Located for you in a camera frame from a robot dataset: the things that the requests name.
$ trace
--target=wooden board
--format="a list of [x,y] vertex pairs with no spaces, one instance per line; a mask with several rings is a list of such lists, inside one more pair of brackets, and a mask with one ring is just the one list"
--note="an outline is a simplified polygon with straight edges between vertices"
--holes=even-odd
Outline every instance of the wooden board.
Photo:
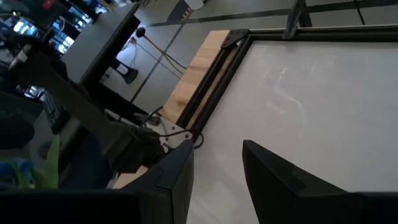
[[209,33],[160,112],[164,118],[174,123],[177,122],[211,63],[216,58],[228,33],[229,30],[216,30]]

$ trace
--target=black frame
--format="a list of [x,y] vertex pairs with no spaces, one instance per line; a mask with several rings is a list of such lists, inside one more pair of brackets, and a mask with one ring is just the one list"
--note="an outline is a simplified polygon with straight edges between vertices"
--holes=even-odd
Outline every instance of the black frame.
[[[233,32],[233,30],[230,31],[226,40],[230,39],[229,36]],[[182,128],[187,128],[187,124],[192,118],[192,115],[196,112],[198,105],[209,90],[212,82],[209,83],[208,80],[214,80],[233,48],[237,48],[235,55],[232,60],[229,61],[227,69],[221,75],[215,89],[211,92],[205,105],[199,112],[196,120],[194,120],[193,125],[190,127],[190,129],[195,130],[196,133],[201,132],[205,127],[212,112],[223,96],[225,89],[227,89],[235,72],[239,68],[243,58],[246,56],[246,53],[254,41],[398,42],[397,25],[321,28],[303,27],[298,28],[291,39],[285,39],[284,32],[285,29],[248,30],[247,34],[237,40],[234,44],[229,44],[226,47],[222,46],[217,57],[211,64],[211,67],[203,77],[202,82],[199,84],[197,90],[191,97],[191,100],[180,115],[177,125]]]

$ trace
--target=black stand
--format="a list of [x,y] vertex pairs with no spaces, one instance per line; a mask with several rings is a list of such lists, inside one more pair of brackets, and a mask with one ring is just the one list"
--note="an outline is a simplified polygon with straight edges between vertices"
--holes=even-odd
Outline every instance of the black stand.
[[[127,72],[126,72],[126,73],[122,73],[122,72],[120,72],[120,71],[118,70],[118,68],[120,67],[120,65],[123,65],[123,66],[127,69]],[[125,81],[127,84],[132,83],[132,81],[134,81],[134,80],[136,79],[137,75],[138,75],[138,70],[137,70],[137,69],[128,67],[127,65],[125,65],[125,64],[122,63],[122,62],[120,62],[120,61],[119,61],[118,59],[116,59],[116,58],[111,62],[110,67],[111,67],[113,70],[115,70],[117,73],[119,73],[119,74],[123,77],[124,81]]]
[[305,0],[296,0],[294,2],[293,8],[287,18],[283,39],[289,40],[294,37],[297,30],[297,23],[300,24],[300,27],[312,27],[310,13],[308,12]]

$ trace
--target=white board surface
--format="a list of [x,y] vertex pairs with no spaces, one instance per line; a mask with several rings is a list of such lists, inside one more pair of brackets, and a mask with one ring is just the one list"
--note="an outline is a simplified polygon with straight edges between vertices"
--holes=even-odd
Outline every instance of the white board surface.
[[347,191],[398,191],[398,44],[255,42],[195,151],[188,223],[258,223],[252,139]]

